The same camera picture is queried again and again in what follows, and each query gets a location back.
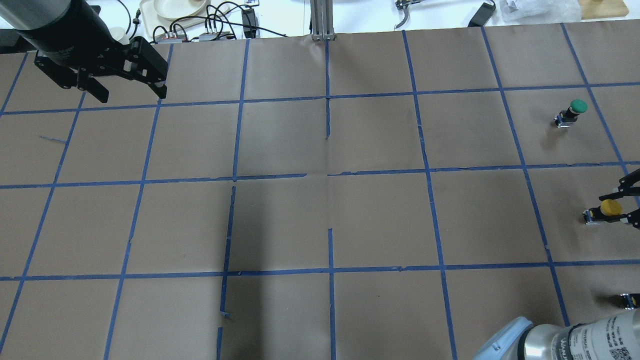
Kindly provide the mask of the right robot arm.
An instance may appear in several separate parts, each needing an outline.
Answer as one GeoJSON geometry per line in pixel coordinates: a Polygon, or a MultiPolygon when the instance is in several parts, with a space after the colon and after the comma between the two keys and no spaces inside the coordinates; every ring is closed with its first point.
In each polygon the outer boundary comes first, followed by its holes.
{"type": "MultiPolygon", "coordinates": [[[[639,211],[625,213],[619,200],[639,196],[639,171],[626,174],[599,206],[586,209],[587,225],[622,223],[639,225],[639,211]]],[[[519,316],[503,326],[474,355],[476,360],[637,360],[639,347],[639,294],[613,296],[622,313],[590,323],[560,327],[534,325],[519,316]]]]}

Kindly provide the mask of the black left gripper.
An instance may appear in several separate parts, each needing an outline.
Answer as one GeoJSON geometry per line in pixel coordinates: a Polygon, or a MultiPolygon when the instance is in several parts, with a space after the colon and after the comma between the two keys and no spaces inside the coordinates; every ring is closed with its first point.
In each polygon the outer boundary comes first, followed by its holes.
{"type": "Polygon", "coordinates": [[[169,63],[144,38],[128,46],[112,37],[107,25],[86,2],[70,2],[50,23],[18,33],[58,66],[77,71],[75,87],[107,103],[109,91],[95,76],[119,76],[146,84],[164,100],[169,63]]]}

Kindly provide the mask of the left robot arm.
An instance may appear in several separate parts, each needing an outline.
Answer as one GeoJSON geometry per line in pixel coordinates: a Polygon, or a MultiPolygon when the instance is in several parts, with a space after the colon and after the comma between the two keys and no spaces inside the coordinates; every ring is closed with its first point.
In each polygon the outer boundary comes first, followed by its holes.
{"type": "Polygon", "coordinates": [[[62,89],[76,88],[107,103],[104,76],[137,81],[161,100],[169,64],[143,37],[121,43],[84,0],[3,0],[2,18],[36,48],[34,64],[62,89]]]}

